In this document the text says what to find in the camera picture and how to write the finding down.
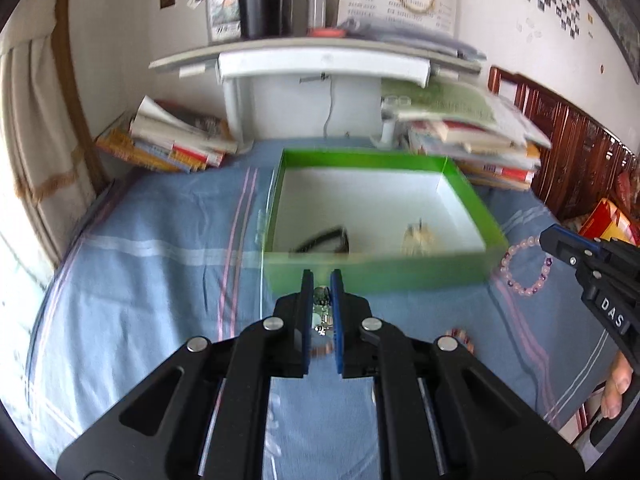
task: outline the fingernail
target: fingernail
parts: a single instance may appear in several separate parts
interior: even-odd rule
[[[620,414],[620,408],[621,406],[619,404],[611,408],[609,410],[609,418],[616,418]]]
[[[619,394],[623,394],[626,392],[626,389],[629,387],[629,381],[628,379],[620,379],[617,383],[616,383],[616,388],[618,390]]]

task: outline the plastic bottle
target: plastic bottle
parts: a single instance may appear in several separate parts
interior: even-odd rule
[[[307,27],[309,30],[326,27],[326,0],[309,0]]]

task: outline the red and yellow package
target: red and yellow package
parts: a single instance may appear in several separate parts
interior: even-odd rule
[[[606,198],[600,199],[579,234],[591,239],[617,238],[635,246],[640,244],[640,230],[629,221],[618,206]]]

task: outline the shelf board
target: shelf board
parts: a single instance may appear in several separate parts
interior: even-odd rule
[[[151,62],[158,72],[199,73],[218,66],[226,78],[285,73],[392,77],[424,86],[430,67],[478,74],[477,61],[441,52],[352,38],[273,38],[206,46]]]

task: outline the silver screw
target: silver screw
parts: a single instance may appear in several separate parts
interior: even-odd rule
[[[438,339],[438,348],[444,352],[453,352],[458,348],[458,341],[450,335],[445,335]]]
[[[367,317],[362,320],[362,327],[368,332],[375,332],[376,330],[380,330],[382,328],[382,321],[380,321],[377,317]]]
[[[284,326],[284,321],[279,317],[271,316],[262,322],[265,330],[280,330]]]
[[[202,336],[192,337],[187,341],[187,350],[189,352],[202,352],[208,344],[207,340]]]

